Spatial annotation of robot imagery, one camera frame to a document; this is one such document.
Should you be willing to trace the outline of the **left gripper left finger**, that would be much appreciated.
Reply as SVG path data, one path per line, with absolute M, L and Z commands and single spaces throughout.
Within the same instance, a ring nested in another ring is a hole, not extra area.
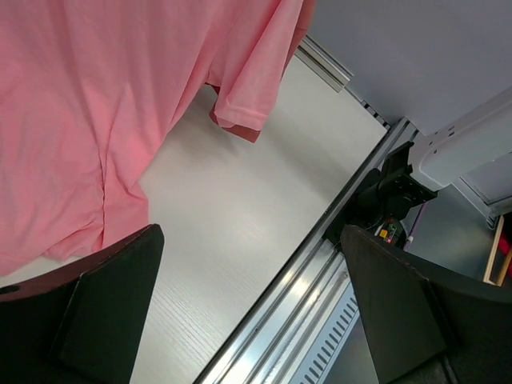
M 3 383 L 128 383 L 160 267 L 148 225 L 84 258 L 1 288 Z

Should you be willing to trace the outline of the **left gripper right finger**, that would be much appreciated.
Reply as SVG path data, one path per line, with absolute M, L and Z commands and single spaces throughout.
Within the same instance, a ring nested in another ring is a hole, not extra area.
M 509 383 L 511 292 L 345 226 L 342 253 L 380 383 Z

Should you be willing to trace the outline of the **light pink t-shirt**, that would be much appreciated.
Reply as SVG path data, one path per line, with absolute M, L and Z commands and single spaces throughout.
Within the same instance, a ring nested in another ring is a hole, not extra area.
M 147 224 L 139 179 L 243 2 L 2 2 L 2 275 Z

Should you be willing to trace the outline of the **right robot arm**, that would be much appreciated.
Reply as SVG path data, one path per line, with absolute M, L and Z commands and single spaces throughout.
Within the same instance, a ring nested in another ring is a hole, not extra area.
M 356 193 L 356 212 L 368 223 L 403 219 L 454 185 L 485 217 L 508 214 L 510 155 L 511 90 L 506 89 L 446 127 L 390 152 L 377 181 Z

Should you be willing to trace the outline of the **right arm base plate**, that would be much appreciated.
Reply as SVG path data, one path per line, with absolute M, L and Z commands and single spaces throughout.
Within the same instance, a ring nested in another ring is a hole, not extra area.
M 388 153 L 382 167 L 372 169 L 347 204 L 326 229 L 323 237 L 339 246 L 346 225 L 374 230 L 388 218 L 403 220 L 410 209 L 438 196 L 412 178 L 411 141 Z

